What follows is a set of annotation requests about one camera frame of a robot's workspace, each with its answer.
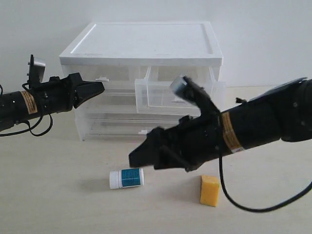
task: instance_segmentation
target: black cable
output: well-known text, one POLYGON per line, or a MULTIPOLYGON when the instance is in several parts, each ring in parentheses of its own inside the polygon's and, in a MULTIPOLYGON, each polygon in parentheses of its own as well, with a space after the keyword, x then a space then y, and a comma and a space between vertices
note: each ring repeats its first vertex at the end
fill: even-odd
POLYGON ((295 196, 275 205, 275 206, 271 206, 271 207, 267 207, 267 208, 262 208, 262 209, 255 209, 255 208, 249 208, 246 206, 242 206, 240 204, 238 204, 237 202, 235 202, 231 196, 229 195, 228 191, 226 190, 225 187, 225 183, 224 183, 224 177, 223 177, 223 163, 222 163, 222 149, 221 149, 221 137, 222 137, 222 132, 223 132, 223 124, 222 124, 222 118, 220 117, 219 120, 221 121, 220 124, 218 124, 217 127, 217 131, 219 134, 218 137, 218 144, 217 144, 217 150, 219 152, 219 173, 220 173, 220 182, 221 182, 221 187, 223 190, 224 195, 226 196, 226 198, 237 208, 240 208, 244 211, 248 211, 248 212, 253 212, 253 213, 265 213, 265 212, 271 212, 271 211, 275 211, 277 209, 280 209, 282 207, 285 207, 291 203, 293 203, 294 201, 302 198, 304 195, 306 195, 311 189, 312 189, 312 182, 301 192, 299 192, 298 194, 296 194, 295 196))
MULTIPOLYGON (((29 93, 29 89, 26 87, 26 85, 29 85, 28 83, 25 83, 22 85, 22 87, 29 93)), ((3 88, 2 86, 0 85, 0 88, 1 88, 1 94, 0 94, 0 97, 2 96, 2 93, 3 93, 3 88)), ((42 103, 38 101, 38 98, 37 98, 37 95, 36 93, 33 93, 31 94, 33 97, 34 97, 34 100, 36 103, 39 103, 40 104, 40 117, 39 117, 39 120, 33 125, 33 126, 30 126, 30 122, 28 120, 24 121, 24 122, 21 122, 21 123, 25 123, 27 126, 28 126, 28 129, 25 129, 25 130, 21 130, 21 131, 18 131, 18 132, 13 132, 13 133, 6 133, 6 134, 0 134, 0 137, 8 137, 8 136, 14 136, 14 135, 19 135, 19 134, 22 134, 22 133, 27 133, 27 132, 30 132, 33 136, 35 137, 40 137, 40 136, 43 136, 44 134, 48 133, 52 126, 53 126, 53 118, 51 116, 51 114, 49 114, 50 116, 50 125, 49 127, 47 128, 47 130, 45 130, 44 132, 40 133, 40 134, 34 134, 32 132, 33 129, 35 129, 42 121, 43 119, 43 106, 42 106, 42 103)))

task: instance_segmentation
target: orange warning label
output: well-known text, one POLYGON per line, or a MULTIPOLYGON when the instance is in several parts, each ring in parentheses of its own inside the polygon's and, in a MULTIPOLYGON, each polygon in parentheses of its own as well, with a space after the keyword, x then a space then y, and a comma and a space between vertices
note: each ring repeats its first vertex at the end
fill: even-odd
POLYGON ((37 113, 38 109, 37 109, 37 105, 35 103, 34 97, 27 91, 21 91, 20 93, 25 100, 27 110, 28 110, 28 114, 31 115, 31 114, 37 113))
POLYGON ((232 151, 232 153, 243 151, 244 148, 239 143, 235 131, 233 129, 229 112, 225 112, 222 114, 222 121, 223 121, 223 138, 228 148, 232 151))

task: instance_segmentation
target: small bottle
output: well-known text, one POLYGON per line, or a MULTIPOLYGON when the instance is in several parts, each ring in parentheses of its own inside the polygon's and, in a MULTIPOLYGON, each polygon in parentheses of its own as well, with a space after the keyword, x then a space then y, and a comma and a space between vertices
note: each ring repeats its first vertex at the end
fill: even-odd
POLYGON ((111 189, 129 188, 144 185, 142 168, 123 169, 109 173, 109 186, 111 189))

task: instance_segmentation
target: white container top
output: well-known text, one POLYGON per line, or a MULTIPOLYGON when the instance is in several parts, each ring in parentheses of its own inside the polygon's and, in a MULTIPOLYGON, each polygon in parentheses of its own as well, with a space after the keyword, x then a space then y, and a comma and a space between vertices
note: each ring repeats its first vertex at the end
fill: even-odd
POLYGON ((207 21, 92 22, 61 53, 62 65, 221 66, 207 21))

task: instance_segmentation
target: bottle cap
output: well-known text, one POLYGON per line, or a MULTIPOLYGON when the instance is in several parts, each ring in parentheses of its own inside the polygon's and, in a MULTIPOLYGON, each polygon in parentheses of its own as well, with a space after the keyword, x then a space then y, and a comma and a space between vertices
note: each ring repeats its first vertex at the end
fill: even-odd
POLYGON ((113 171, 109 173, 109 187, 111 189, 119 189, 118 171, 113 171))

